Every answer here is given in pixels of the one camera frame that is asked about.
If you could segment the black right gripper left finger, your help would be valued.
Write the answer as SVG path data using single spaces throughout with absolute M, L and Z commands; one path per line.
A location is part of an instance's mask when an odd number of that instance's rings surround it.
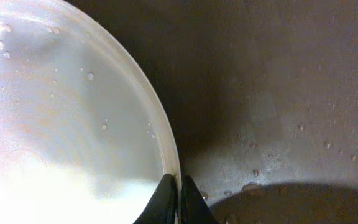
M 174 224 L 178 207 L 175 178 L 164 174 L 144 211 L 134 224 Z

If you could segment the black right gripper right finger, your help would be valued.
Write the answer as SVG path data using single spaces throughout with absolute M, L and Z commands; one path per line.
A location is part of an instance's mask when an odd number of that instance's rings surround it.
M 205 203 L 193 179 L 186 175 L 182 181 L 180 199 L 181 224 L 218 224 Z

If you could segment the pale green plate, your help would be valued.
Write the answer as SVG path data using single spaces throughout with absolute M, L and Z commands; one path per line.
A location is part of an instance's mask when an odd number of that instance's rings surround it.
M 128 51 L 66 1 L 0 1 L 0 223 L 134 223 L 177 147 Z

